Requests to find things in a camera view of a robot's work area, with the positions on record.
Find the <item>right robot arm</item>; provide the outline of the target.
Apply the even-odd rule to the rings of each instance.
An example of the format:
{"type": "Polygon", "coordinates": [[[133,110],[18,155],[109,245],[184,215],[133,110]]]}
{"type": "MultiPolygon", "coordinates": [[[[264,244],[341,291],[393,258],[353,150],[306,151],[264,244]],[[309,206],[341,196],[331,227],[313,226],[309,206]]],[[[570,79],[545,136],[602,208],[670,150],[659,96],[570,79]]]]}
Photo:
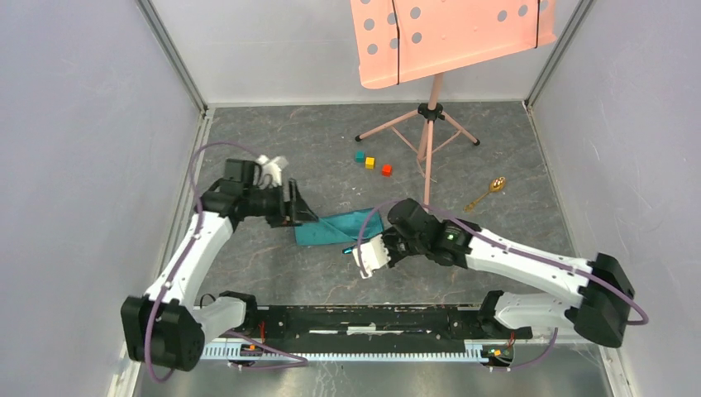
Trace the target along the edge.
{"type": "Polygon", "coordinates": [[[479,330],[499,337],[519,328],[571,328],[600,346],[618,348],[634,321],[635,290],[618,260],[598,253],[592,260],[561,256],[509,241],[476,223],[436,218],[413,199],[390,210],[390,229],[374,239],[368,272],[392,267],[407,256],[442,266],[500,275],[537,290],[535,294],[490,293],[477,316],[479,330]]]}

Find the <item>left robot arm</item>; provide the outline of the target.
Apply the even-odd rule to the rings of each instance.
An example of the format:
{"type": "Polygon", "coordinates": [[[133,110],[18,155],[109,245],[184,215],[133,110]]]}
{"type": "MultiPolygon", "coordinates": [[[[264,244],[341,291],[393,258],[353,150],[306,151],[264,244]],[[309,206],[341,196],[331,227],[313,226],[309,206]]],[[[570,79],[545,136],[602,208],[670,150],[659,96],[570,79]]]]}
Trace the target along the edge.
{"type": "Polygon", "coordinates": [[[122,304],[133,361],[191,371],[212,340],[232,332],[259,334],[255,296],[224,291],[201,308],[195,299],[217,254],[247,218],[263,218],[272,228],[317,222],[296,180],[283,180],[287,164],[282,156],[228,159],[223,176],[197,197],[186,235],[166,268],[143,295],[122,304]]]}

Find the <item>gold spoon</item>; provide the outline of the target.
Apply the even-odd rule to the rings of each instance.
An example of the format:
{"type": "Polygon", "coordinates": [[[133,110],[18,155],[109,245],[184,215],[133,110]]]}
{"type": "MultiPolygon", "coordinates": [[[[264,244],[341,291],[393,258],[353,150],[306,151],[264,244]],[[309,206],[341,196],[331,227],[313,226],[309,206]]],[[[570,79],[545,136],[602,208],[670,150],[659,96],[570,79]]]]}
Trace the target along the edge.
{"type": "Polygon", "coordinates": [[[467,205],[464,207],[464,211],[467,212],[467,213],[473,211],[474,208],[477,206],[477,204],[478,204],[481,200],[485,199],[485,198],[486,198],[487,196],[489,196],[490,194],[494,194],[494,193],[497,193],[497,192],[503,190],[505,184],[506,184],[506,178],[503,177],[503,176],[500,176],[500,177],[498,177],[498,178],[493,179],[493,180],[489,183],[489,187],[487,188],[486,192],[483,193],[483,194],[481,194],[478,198],[476,198],[476,199],[474,199],[473,201],[471,201],[469,204],[467,204],[467,205]]]}

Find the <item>teal cloth napkin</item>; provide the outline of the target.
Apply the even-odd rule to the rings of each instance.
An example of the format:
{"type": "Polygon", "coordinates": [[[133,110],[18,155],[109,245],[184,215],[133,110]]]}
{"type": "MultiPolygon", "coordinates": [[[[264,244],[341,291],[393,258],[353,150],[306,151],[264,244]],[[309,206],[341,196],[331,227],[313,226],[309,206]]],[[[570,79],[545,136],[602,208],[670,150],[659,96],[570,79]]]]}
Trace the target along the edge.
{"type": "Polygon", "coordinates": [[[317,222],[304,223],[294,228],[299,246],[323,246],[354,243],[371,208],[339,213],[319,218],[317,222]]]}

